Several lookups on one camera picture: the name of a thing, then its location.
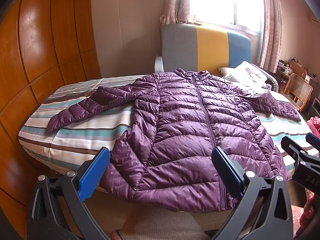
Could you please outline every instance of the finger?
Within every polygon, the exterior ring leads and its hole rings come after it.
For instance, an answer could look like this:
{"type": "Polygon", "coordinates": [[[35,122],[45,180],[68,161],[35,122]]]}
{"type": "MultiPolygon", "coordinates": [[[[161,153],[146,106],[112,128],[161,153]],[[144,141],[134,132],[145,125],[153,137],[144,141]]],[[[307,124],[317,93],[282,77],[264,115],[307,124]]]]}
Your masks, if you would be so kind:
{"type": "Polygon", "coordinates": [[[303,208],[303,214],[306,216],[307,219],[311,219],[312,216],[313,216],[313,206],[311,204],[308,204],[306,203],[304,205],[304,208],[303,208]]]}
{"type": "Polygon", "coordinates": [[[300,217],[300,226],[302,228],[306,228],[308,224],[309,224],[309,220],[306,218],[304,214],[302,214],[302,216],[300,217]]]}
{"type": "Polygon", "coordinates": [[[314,198],[315,198],[315,194],[312,191],[308,190],[307,191],[307,201],[308,201],[308,203],[312,203],[314,198]]]}

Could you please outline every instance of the silver bolt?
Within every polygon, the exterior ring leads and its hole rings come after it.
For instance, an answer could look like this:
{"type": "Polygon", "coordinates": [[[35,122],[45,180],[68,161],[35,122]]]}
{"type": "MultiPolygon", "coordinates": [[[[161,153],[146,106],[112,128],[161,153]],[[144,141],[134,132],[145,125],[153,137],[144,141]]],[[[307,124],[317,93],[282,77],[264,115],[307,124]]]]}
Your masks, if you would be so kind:
{"type": "Polygon", "coordinates": [[[68,172],[67,172],[67,176],[68,176],[68,177],[73,177],[75,174],[76,174],[75,171],[68,171],[68,172]]]}
{"type": "Polygon", "coordinates": [[[281,175],[277,175],[276,179],[279,180],[279,181],[283,181],[283,177],[281,175]]]}
{"type": "Polygon", "coordinates": [[[45,176],[44,175],[40,175],[39,177],[38,177],[38,180],[39,181],[43,181],[45,179],[45,176]]]}
{"type": "Polygon", "coordinates": [[[247,171],[245,174],[247,175],[248,178],[253,178],[255,176],[253,171],[247,171]]]}

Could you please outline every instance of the purple puffer jacket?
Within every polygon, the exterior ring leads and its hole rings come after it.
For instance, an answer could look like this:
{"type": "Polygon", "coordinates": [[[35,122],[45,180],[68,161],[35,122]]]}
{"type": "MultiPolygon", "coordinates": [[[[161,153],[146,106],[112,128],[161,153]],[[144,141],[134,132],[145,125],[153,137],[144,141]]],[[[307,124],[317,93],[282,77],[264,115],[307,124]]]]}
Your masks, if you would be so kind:
{"type": "Polygon", "coordinates": [[[99,87],[50,119],[47,134],[134,101],[133,126],[116,141],[100,186],[128,202],[188,212],[235,206],[211,162],[220,146],[245,170],[273,178],[288,172],[254,111],[299,121],[269,92],[251,95],[209,72],[157,73],[123,87],[99,87]]]}

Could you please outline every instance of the bed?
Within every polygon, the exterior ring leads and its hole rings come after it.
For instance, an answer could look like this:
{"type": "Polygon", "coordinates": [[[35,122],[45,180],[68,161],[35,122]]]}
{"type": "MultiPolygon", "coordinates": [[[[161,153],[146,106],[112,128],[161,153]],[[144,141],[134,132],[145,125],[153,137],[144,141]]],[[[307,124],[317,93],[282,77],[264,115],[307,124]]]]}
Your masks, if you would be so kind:
{"type": "MultiPolygon", "coordinates": [[[[19,132],[19,142],[29,155],[58,173],[65,174],[70,169],[77,170],[84,161],[92,159],[101,147],[105,146],[112,151],[116,139],[132,125],[132,105],[110,109],[45,136],[44,131],[50,118],[89,97],[98,86],[122,86],[133,83],[140,77],[142,76],[104,78],[59,88],[45,99],[24,123],[19,132]]],[[[281,94],[271,93],[274,98],[288,102],[281,94]]],[[[294,161],[280,145],[285,135],[289,135],[309,155],[318,156],[318,151],[305,140],[305,135],[311,130],[301,116],[301,122],[296,122],[273,114],[256,114],[282,153],[290,178],[294,171],[294,161]]]]}

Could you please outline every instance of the person's leg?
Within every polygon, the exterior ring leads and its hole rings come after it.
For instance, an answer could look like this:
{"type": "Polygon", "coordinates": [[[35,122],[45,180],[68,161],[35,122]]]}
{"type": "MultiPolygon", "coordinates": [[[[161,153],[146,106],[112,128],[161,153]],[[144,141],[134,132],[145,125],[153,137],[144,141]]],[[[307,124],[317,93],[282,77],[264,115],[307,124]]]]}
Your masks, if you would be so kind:
{"type": "Polygon", "coordinates": [[[123,240],[209,240],[188,212],[131,204],[120,235],[123,240]]]}

